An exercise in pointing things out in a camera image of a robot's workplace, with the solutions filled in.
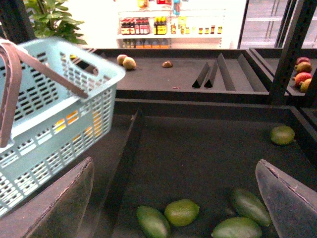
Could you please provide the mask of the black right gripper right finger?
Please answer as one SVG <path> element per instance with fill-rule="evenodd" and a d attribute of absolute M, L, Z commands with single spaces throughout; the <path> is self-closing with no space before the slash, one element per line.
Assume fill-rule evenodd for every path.
<path fill-rule="evenodd" d="M 261 197 L 280 238 L 317 236 L 317 192 L 266 160 L 255 169 Z"/>

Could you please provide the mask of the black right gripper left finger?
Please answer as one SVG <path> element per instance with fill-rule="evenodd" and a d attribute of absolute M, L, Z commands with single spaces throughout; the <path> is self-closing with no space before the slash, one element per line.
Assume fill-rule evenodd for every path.
<path fill-rule="evenodd" d="M 28 203 L 0 220 L 2 238 L 75 238 L 94 180 L 88 157 Z"/>

